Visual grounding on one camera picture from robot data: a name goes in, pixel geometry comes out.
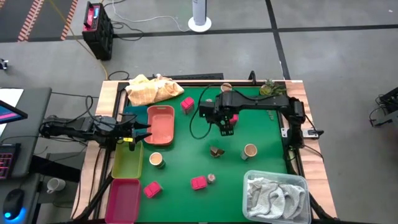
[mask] keyboard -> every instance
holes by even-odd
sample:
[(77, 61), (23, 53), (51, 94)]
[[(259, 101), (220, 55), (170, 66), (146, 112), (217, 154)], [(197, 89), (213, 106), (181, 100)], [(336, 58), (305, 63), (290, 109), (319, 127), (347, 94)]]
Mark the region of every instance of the keyboard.
[(0, 143), (0, 179), (7, 179), (12, 172), (21, 144)]

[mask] plastic tray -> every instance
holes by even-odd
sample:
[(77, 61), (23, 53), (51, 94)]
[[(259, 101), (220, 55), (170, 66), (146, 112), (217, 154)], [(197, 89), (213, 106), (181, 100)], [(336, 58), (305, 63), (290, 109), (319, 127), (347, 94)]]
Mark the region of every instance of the plastic tray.
[[(269, 180), (279, 182), (281, 184), (292, 184), (300, 186), (305, 190), (305, 201), (303, 205), (303, 210), (301, 214), (296, 216), (293, 220), (286, 220), (284, 218), (278, 219), (266, 219), (259, 217), (249, 217), (248, 216), (248, 179), (252, 180), (256, 177), (263, 177)], [(279, 174), (273, 172), (264, 172), (258, 170), (249, 170), (245, 173), (243, 177), (243, 215), (248, 219), (256, 222), (265, 222), (272, 224), (309, 224), (311, 223), (311, 212), (310, 212), (310, 194), (308, 192), (307, 181), (304, 177), (299, 175), (290, 174)]]
[[(127, 106), (127, 107), (125, 107), (123, 113), (124, 114), (130, 114), (130, 113), (131, 114), (135, 114), (135, 115), (137, 115), (136, 116), (136, 121), (138, 123), (147, 124), (147, 122), (148, 122), (147, 109), (148, 109), (147, 106)], [(126, 116), (122, 121), (128, 120), (128, 119), (131, 119), (131, 118)], [(147, 132), (147, 130), (145, 128), (144, 129), (134, 130), (134, 134), (145, 133), (145, 132)]]
[(145, 142), (157, 146), (169, 145), (174, 138), (174, 108), (171, 106), (150, 106), (148, 112), (147, 132), (151, 136), (145, 138)]
[(114, 179), (106, 207), (106, 223), (134, 223), (138, 217), (141, 183), (137, 179)]
[(143, 157), (144, 146), (141, 141), (137, 143), (134, 151), (129, 150), (128, 142), (116, 145), (112, 177), (115, 179), (138, 179), (141, 176)]

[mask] crumpled cloth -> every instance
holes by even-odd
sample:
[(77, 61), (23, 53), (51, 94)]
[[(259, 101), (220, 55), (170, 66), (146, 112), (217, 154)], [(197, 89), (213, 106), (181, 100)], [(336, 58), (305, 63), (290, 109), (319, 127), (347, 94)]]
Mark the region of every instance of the crumpled cloth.
[(153, 80), (148, 80), (144, 75), (138, 75), (129, 80), (129, 83), (130, 85), (125, 89), (133, 106), (144, 106), (167, 100), (184, 92), (179, 84), (160, 74), (157, 74)]
[(248, 180), (250, 217), (292, 220), (303, 209), (305, 191), (300, 186), (280, 184), (265, 178)]

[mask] concrete floor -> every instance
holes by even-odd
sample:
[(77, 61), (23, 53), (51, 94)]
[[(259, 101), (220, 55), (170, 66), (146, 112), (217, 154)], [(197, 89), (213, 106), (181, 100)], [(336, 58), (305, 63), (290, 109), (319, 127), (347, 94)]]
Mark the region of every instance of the concrete floor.
[[(85, 4), (78, 2), (75, 30), (81, 29)], [(388, 0), (272, 0), (272, 6), (278, 27), (383, 25), (398, 19), (398, 2)], [(182, 29), (191, 16), (188, 0), (128, 0), (116, 8), (134, 20), (177, 16)], [(261, 0), (214, 0), (209, 8), (212, 29), (271, 27)], [(111, 6), (107, 11), (116, 19)], [(171, 19), (129, 24), (144, 32), (178, 30)], [(396, 223), (396, 130), (389, 125), (372, 128), (368, 116), (376, 107), (375, 97), (397, 87), (397, 29), (292, 32), (280, 38), (290, 76), (304, 80), (314, 122), (325, 130), (320, 145), (339, 218)], [(100, 92), (103, 72), (74, 40), (6, 43), (0, 49), (11, 64), (7, 73), (0, 72), (1, 86), (51, 86), (54, 91), (97, 96)], [(225, 78), (246, 79), (255, 70), (261, 79), (283, 78), (272, 33), (115, 39), (113, 59), (105, 65), (109, 72), (125, 70), (132, 76), (223, 72)], [(73, 117), (84, 110), (83, 99), (53, 95), (47, 115)], [(40, 141), (37, 152), (47, 145), (47, 152), (80, 150)], [(70, 209), (42, 212), (39, 223), (61, 221), (59, 214), (65, 220)]]

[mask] white towel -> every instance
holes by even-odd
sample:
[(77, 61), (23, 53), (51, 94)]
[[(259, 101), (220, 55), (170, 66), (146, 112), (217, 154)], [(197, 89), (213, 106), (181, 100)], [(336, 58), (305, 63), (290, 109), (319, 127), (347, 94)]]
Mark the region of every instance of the white towel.
[(305, 191), (300, 186), (279, 184), (265, 178), (248, 180), (248, 215), (292, 220), (303, 209)]

